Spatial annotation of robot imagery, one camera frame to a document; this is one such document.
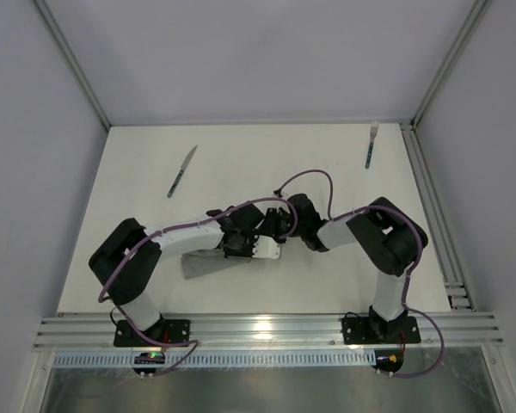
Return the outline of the grey cloth napkin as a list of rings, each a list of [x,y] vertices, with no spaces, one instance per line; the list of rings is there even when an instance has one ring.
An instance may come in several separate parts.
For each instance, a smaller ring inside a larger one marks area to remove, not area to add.
[[[195,251],[181,256],[181,272],[185,280],[191,280],[252,261],[251,257],[225,256],[223,253]]]

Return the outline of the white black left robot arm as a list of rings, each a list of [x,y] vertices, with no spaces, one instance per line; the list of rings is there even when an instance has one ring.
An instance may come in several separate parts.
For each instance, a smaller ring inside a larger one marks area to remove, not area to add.
[[[182,255],[250,258],[264,218],[254,205],[231,213],[211,210],[196,223],[174,225],[167,232],[125,219],[89,259],[102,285],[98,300],[111,300],[144,336],[166,342],[168,323],[146,292],[159,261]]]

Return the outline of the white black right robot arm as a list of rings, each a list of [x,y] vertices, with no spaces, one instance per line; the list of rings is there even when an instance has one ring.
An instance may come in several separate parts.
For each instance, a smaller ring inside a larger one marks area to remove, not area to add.
[[[409,314],[405,297],[408,277],[428,246],[426,232],[384,197],[357,213],[324,219],[305,194],[288,200],[296,214],[270,209],[259,226],[263,236],[280,240],[289,230],[312,251],[327,252],[357,243],[378,270],[374,300],[369,307],[369,329],[378,340],[396,337]]]

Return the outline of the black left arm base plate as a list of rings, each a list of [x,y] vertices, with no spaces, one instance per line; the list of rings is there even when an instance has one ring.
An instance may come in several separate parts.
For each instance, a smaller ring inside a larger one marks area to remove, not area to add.
[[[142,334],[154,342],[177,344],[187,342],[190,338],[191,322],[188,319],[160,319]],[[142,338],[126,320],[117,323],[114,346],[116,348],[149,347],[151,343]]]

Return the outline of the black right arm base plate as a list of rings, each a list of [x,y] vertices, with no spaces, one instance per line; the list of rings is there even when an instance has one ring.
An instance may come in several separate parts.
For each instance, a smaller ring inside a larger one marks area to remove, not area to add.
[[[407,312],[392,321],[377,315],[347,313],[341,318],[341,333],[345,344],[421,343],[417,320]]]

